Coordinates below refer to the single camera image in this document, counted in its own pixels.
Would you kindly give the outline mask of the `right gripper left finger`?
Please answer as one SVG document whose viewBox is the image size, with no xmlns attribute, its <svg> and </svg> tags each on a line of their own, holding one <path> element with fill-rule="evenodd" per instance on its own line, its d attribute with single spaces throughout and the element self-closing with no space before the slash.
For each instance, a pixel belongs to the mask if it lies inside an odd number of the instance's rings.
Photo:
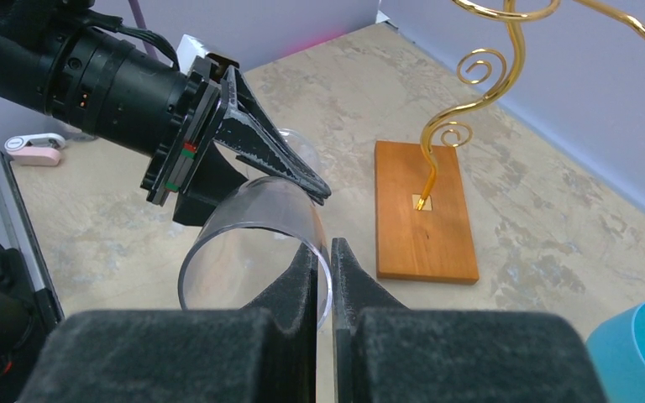
<svg viewBox="0 0 645 403">
<path fill-rule="evenodd" d="M 234 310 L 84 311 L 48 337 L 22 402 L 311 402 L 317 261 Z"/>
</svg>

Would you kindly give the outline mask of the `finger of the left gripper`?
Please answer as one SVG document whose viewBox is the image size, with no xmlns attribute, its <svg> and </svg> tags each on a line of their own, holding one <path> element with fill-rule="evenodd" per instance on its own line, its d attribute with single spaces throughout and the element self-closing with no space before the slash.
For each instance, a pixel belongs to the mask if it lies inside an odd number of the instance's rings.
<svg viewBox="0 0 645 403">
<path fill-rule="evenodd" d="M 332 195 L 326 181 L 283 139 L 239 68 L 231 65 L 222 78 L 223 120 L 215 141 L 237 159 L 270 176 L 301 187 L 318 205 Z"/>
</svg>

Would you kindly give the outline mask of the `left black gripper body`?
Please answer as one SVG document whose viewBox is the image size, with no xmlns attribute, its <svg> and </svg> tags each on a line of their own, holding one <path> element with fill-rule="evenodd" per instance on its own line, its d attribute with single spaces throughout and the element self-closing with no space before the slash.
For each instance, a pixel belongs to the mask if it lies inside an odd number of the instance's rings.
<svg viewBox="0 0 645 403">
<path fill-rule="evenodd" d="M 239 63 L 220 55 L 197 56 L 170 127 L 160 140 L 140 185 L 146 200 L 162 206 L 175 195 L 172 220 L 201 227 L 246 177 L 213 144 L 226 112 L 227 74 Z"/>
</svg>

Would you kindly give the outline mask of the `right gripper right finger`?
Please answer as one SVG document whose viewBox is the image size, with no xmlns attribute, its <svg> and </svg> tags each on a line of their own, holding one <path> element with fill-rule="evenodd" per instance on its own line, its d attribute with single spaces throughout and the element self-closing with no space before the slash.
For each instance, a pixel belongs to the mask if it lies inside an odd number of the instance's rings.
<svg viewBox="0 0 645 403">
<path fill-rule="evenodd" d="M 583 340 L 533 311 L 414 310 L 332 242 L 341 402 L 604 402 Z"/>
</svg>

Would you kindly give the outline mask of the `clear wine glass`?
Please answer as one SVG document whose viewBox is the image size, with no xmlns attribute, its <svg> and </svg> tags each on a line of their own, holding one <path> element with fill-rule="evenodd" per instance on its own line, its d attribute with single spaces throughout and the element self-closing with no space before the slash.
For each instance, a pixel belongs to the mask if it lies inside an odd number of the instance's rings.
<svg viewBox="0 0 645 403">
<path fill-rule="evenodd" d="M 178 277 L 181 308 L 240 308 L 277 280 L 298 252 L 310 256 L 317 325 L 332 305 L 327 237 L 315 203 L 299 186 L 235 163 L 244 183 L 215 209 Z"/>
</svg>

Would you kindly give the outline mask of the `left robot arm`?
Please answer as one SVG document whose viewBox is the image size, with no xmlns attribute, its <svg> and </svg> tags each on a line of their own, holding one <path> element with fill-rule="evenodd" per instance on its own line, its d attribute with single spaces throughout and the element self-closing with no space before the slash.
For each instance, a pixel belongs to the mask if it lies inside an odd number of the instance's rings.
<svg viewBox="0 0 645 403">
<path fill-rule="evenodd" d="M 284 141 L 239 69 L 207 52 L 180 69 L 160 34 L 89 1 L 0 1 L 0 97 L 150 159 L 147 199 L 176 196 L 173 218 L 201 226 L 245 177 L 220 153 L 300 186 L 328 184 Z"/>
</svg>

